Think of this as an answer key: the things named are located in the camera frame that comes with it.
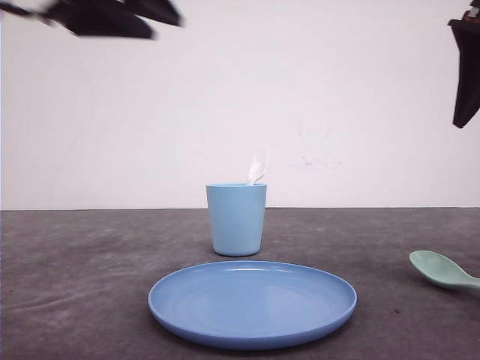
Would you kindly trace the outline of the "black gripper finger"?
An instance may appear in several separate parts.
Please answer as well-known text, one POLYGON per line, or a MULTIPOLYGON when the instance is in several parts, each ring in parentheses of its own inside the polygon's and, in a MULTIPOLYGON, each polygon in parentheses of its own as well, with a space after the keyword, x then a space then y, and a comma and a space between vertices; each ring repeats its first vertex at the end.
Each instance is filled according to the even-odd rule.
POLYGON ((152 28, 118 1, 56 1, 48 7, 48 19, 77 36, 152 39, 152 28))
POLYGON ((159 23, 183 26, 183 17, 168 0, 124 0, 124 7, 131 13, 159 23))
POLYGON ((479 111, 479 24, 451 19, 448 25, 459 50, 453 125, 463 128, 479 111))

